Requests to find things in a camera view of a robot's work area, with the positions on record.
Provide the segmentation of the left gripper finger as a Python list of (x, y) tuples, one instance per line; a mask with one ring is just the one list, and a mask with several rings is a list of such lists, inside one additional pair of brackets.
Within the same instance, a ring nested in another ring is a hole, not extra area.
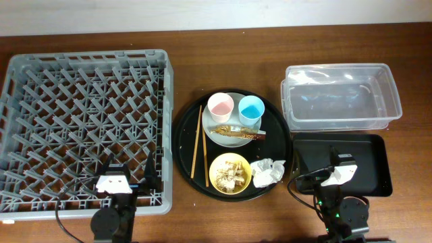
[(149, 188), (158, 188), (157, 186), (157, 172), (153, 160), (153, 152), (148, 154), (144, 168), (145, 185)]
[(106, 162), (104, 162), (104, 164), (103, 164), (103, 166), (102, 166), (102, 174), (103, 174), (103, 175), (105, 175), (106, 172), (107, 172), (107, 170), (109, 169), (109, 165), (110, 165), (110, 163), (112, 162), (112, 160), (114, 159), (114, 156), (115, 156), (115, 155), (114, 155), (113, 153), (111, 153), (111, 154), (108, 156)]

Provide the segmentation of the white paper napkin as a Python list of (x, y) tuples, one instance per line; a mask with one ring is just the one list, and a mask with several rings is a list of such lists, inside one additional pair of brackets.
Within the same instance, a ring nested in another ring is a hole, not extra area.
[(262, 159), (250, 164), (252, 169), (252, 183), (255, 188), (265, 188), (277, 183), (283, 178), (285, 172), (285, 160), (273, 161)]

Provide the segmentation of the wooden chopstick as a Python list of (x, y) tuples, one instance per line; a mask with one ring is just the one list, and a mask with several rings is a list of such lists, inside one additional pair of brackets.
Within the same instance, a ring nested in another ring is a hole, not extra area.
[(194, 179), (194, 174), (195, 174), (196, 157), (197, 157), (197, 152), (198, 152), (198, 140), (199, 140), (199, 136), (200, 136), (202, 110), (203, 110), (203, 106), (200, 105), (199, 112), (198, 112), (198, 121), (197, 121), (197, 125), (196, 125), (196, 136), (195, 136), (195, 141), (194, 141), (194, 152), (193, 152), (192, 167), (191, 167), (191, 174), (190, 174), (191, 179)]
[(209, 187), (209, 170), (207, 162), (207, 142), (204, 126), (202, 125), (202, 149), (203, 149), (203, 160), (204, 160), (204, 171), (205, 171), (205, 186)]

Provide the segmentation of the food scraps pile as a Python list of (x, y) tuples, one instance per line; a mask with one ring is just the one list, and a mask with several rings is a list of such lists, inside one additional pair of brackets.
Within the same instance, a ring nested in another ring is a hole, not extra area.
[(216, 173), (217, 187), (226, 193), (234, 193), (245, 185), (244, 169), (240, 161), (226, 161)]

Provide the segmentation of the yellow bowl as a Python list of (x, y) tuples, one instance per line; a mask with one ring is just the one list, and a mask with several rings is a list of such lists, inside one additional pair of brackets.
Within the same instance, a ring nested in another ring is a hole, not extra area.
[[(234, 193), (223, 192), (222, 190), (220, 190), (217, 187), (217, 185), (215, 183), (217, 169), (226, 161), (240, 161), (242, 163), (242, 167), (244, 169), (244, 178), (246, 179), (245, 185), (241, 189), (235, 190)], [(235, 194), (239, 194), (242, 191), (244, 191), (249, 186), (249, 184), (251, 183), (251, 181), (252, 181), (252, 169), (250, 167), (250, 163), (243, 156), (236, 154), (236, 153), (224, 153), (224, 154), (218, 156), (212, 162), (210, 169), (209, 169), (209, 179), (210, 179), (210, 183), (216, 188), (216, 190), (218, 190), (222, 194), (235, 195)]]

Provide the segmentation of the light grey round plate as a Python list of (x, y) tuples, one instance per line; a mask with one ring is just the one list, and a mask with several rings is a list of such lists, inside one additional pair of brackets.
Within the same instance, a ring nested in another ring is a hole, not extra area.
[(232, 111), (232, 114), (231, 114), (231, 116), (227, 122), (217, 123), (212, 119), (210, 111), (209, 111), (207, 104), (206, 104), (206, 106), (203, 110), (203, 113), (202, 113), (202, 125), (204, 126), (205, 134), (214, 143), (221, 145), (221, 146), (224, 146), (224, 147), (235, 148), (235, 147), (244, 146), (245, 144), (248, 144), (252, 140), (245, 140), (245, 139), (241, 139), (241, 138), (232, 138), (232, 137), (222, 136), (222, 135), (216, 134), (216, 133), (210, 133), (210, 128), (215, 127), (215, 126), (222, 126), (222, 125), (242, 126), (242, 127), (252, 128), (255, 130), (261, 130), (261, 118), (253, 126), (245, 126), (240, 122), (238, 104), (243, 97), (248, 96), (248, 95), (240, 94), (238, 92), (224, 92), (224, 93), (227, 93), (228, 95), (230, 95), (233, 98), (234, 110)]

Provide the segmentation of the brown gold snack wrapper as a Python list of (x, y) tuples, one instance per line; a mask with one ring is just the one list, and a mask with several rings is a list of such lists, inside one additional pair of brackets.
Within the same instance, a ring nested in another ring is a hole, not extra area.
[(265, 131), (231, 125), (212, 127), (210, 128), (210, 133), (216, 133), (222, 136), (241, 138), (245, 140), (264, 140), (266, 138)]

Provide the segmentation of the blue plastic cup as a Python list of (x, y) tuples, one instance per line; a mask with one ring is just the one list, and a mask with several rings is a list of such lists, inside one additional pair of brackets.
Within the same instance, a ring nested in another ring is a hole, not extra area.
[(265, 112), (264, 102), (257, 96), (243, 97), (238, 104), (240, 122), (245, 126), (253, 126)]

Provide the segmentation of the pink plastic cup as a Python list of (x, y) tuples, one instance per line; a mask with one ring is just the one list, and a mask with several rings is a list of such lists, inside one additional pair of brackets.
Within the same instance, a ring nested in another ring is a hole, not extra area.
[(217, 123), (227, 122), (234, 110), (234, 100), (227, 93), (212, 94), (207, 102), (212, 119)]

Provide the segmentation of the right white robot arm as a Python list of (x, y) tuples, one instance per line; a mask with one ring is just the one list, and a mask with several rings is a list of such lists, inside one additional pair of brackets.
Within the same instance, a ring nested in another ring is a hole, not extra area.
[(358, 168), (354, 157), (329, 148), (330, 164), (299, 175), (291, 182), (308, 182), (313, 190), (313, 204), (295, 199), (312, 209), (325, 224), (326, 234), (317, 242), (365, 242), (369, 231), (369, 201), (363, 196), (344, 196), (342, 185), (349, 182)]

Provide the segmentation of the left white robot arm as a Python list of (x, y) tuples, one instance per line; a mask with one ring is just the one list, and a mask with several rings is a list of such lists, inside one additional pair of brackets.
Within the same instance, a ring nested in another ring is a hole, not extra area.
[(144, 181), (139, 184), (131, 184), (128, 166), (113, 164), (113, 159), (114, 155), (109, 155), (97, 174), (97, 191), (107, 194), (111, 205), (92, 216), (90, 228), (95, 242), (131, 242), (138, 197), (158, 188), (152, 153), (147, 156)]

